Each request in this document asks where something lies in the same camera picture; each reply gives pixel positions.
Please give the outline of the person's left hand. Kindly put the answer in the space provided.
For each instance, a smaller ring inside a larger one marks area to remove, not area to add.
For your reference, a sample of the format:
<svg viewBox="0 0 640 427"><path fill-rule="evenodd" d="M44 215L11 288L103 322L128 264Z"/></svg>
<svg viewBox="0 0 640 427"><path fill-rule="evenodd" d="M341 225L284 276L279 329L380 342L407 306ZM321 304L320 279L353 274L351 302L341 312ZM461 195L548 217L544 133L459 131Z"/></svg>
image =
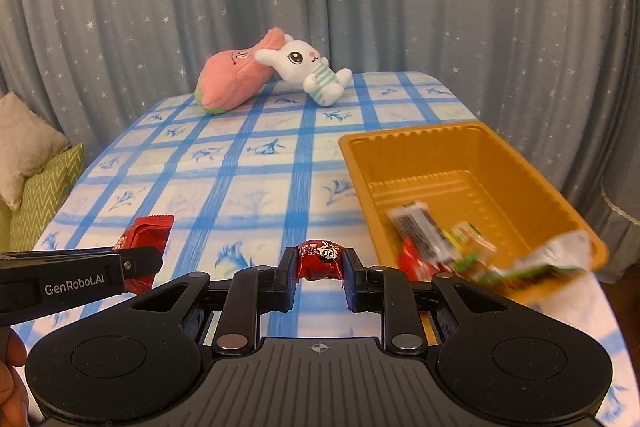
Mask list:
<svg viewBox="0 0 640 427"><path fill-rule="evenodd" d="M6 361L1 363L0 404L1 425L8 427L28 426L28 392L17 373L27 358L23 341L11 332L6 346Z"/></svg>

